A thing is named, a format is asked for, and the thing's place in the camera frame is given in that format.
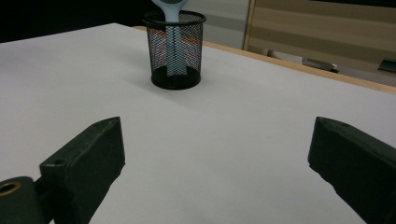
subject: white table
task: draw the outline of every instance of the white table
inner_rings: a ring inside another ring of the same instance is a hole
[[[364,223],[308,167],[314,122],[396,147],[396,95],[209,47],[202,67],[155,87],[147,34],[117,24],[0,44],[0,180],[120,116],[126,165],[92,223]]]

